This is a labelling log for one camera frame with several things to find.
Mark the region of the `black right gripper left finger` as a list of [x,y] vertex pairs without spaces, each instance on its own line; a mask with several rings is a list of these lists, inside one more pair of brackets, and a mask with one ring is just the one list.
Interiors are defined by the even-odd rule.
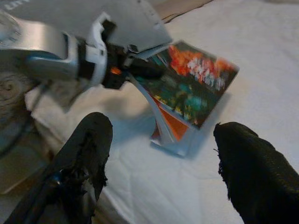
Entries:
[[113,125],[100,112],[86,115],[69,139],[13,209],[6,224],[37,224],[46,208],[59,204],[63,224],[90,224],[95,206],[90,203],[88,181],[99,200],[107,184],[105,166],[113,140]]

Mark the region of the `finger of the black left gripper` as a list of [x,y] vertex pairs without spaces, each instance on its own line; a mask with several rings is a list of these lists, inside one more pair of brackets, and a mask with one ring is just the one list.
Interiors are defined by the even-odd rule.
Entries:
[[134,77],[157,79],[164,74],[164,68],[152,62],[135,61],[130,65],[129,72]]

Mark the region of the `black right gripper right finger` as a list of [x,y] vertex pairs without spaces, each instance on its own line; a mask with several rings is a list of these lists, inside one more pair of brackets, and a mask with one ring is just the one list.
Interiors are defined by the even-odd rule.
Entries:
[[245,224],[297,224],[299,174],[282,153],[238,122],[218,123],[213,136],[222,177]]

